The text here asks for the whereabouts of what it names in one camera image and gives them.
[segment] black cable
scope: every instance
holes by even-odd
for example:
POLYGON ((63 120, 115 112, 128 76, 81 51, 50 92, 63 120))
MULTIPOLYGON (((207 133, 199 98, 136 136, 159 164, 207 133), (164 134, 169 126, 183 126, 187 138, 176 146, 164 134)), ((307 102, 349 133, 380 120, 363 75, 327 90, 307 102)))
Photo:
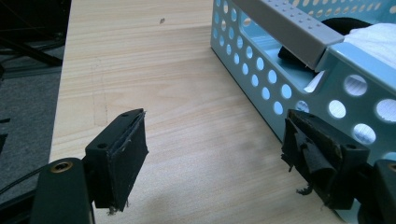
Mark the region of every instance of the black cable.
POLYGON ((5 193, 5 192, 6 192, 7 190, 9 190, 9 189, 12 189, 14 186, 20 184, 22 181, 24 181, 24 180, 26 180, 26 179, 28 179, 28 178, 30 178, 30 177, 32 177, 32 176, 34 176, 34 175, 40 173, 40 172, 43 170, 44 167, 46 167, 46 166, 42 166, 42 167, 40 167, 40 168, 38 168, 38 169, 32 171, 31 173, 29 173, 29 174, 27 174, 27 175, 24 175, 23 177, 21 177, 21 178, 15 180, 14 182, 8 184, 7 186, 3 187, 2 189, 0 189, 0 195, 2 195, 3 193, 5 193))

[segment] wood grain surface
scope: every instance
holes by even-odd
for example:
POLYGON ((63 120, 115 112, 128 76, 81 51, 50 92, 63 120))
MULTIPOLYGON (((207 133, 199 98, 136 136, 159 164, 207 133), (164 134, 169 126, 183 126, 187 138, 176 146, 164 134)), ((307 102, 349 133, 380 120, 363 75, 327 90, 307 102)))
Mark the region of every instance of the wood grain surface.
POLYGON ((210 48, 210 0, 74 0, 51 160, 144 108, 149 154, 123 213, 97 223, 341 223, 210 48))

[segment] light blue plastic basket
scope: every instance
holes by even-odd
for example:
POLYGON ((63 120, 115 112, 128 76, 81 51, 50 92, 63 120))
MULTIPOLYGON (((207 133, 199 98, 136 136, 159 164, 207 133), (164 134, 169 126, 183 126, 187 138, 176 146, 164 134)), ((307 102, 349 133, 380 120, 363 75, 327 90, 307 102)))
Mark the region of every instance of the light blue plastic basket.
POLYGON ((396 2, 214 0, 211 46, 279 139, 288 109, 300 109, 370 148, 371 164, 396 160, 396 70, 320 22, 335 17, 395 23, 396 2), (277 57, 281 43, 325 71, 313 92, 304 90, 311 73, 277 57))

